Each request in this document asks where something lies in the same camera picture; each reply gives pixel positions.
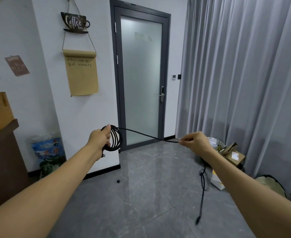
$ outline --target frosted glass door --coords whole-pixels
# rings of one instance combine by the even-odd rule
[[[121,16],[126,128],[158,137],[162,24]],[[127,145],[150,140],[130,131]]]

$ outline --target coffee sign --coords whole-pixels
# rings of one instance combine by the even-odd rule
[[[86,16],[76,15],[71,13],[61,12],[64,23],[69,29],[64,29],[71,33],[88,33],[84,31],[85,28],[90,27],[90,22],[86,20]]]

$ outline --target gray tile floor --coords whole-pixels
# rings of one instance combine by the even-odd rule
[[[161,141],[119,158],[121,169],[82,181],[49,237],[255,237],[231,196],[209,181],[195,226],[202,166],[189,149]]]

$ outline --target gray curtain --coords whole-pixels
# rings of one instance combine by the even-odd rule
[[[188,0],[176,137],[237,142],[291,191],[291,0]]]

